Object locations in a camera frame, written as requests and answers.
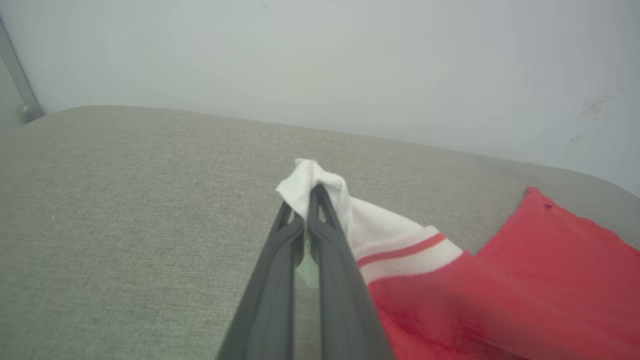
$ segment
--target wall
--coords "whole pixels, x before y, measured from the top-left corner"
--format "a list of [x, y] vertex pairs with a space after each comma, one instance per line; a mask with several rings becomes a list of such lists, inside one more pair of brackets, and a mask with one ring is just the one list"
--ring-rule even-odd
[[636, 0], [0, 0], [46, 113], [175, 108], [569, 168], [640, 195]]

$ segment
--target fabric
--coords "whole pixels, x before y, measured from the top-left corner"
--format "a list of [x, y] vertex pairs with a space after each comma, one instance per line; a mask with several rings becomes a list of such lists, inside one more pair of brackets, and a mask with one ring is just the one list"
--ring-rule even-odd
[[[471, 252], [527, 186], [640, 245], [640, 199], [568, 170], [188, 111], [74, 108], [0, 136], [0, 358], [214, 356], [295, 158]], [[318, 293], [300, 280], [295, 355], [319, 359]]]
[[640, 356], [640, 252], [538, 189], [473, 256], [350, 197], [315, 161], [296, 164], [277, 191], [306, 219], [325, 185], [400, 360]]

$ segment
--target red stripe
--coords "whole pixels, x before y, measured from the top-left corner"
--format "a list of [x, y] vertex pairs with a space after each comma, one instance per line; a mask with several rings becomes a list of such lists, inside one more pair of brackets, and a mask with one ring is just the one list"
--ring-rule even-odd
[[415, 245], [411, 245], [403, 249], [393, 250], [389, 252], [380, 252], [378, 254], [365, 256], [364, 258], [358, 260], [358, 267], [361, 268], [366, 264], [370, 264], [379, 260], [388, 260], [388, 259], [394, 259], [394, 258], [401, 258], [403, 256], [409, 256], [409, 255], [415, 254], [416, 252], [420, 252], [424, 249], [430, 248], [440, 243], [442, 240], [446, 238], [447, 236], [445, 234], [438, 233], [426, 240], [422, 240]]

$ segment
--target red and white garment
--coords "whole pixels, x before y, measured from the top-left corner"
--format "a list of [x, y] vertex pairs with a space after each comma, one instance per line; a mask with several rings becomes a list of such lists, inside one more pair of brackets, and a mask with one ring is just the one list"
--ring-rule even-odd
[[640, 359], [640, 252], [538, 189], [474, 256], [296, 164], [277, 191], [306, 217], [325, 185], [398, 359]]

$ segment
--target white cloth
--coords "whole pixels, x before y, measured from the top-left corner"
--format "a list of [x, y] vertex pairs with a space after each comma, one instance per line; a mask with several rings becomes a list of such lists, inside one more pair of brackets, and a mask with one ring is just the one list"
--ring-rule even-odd
[[297, 159], [296, 169], [276, 191], [307, 221], [309, 194], [318, 184], [323, 184], [329, 194], [356, 260], [403, 249], [437, 233], [434, 227], [422, 227], [401, 215], [350, 197], [344, 179], [324, 171], [314, 160]]

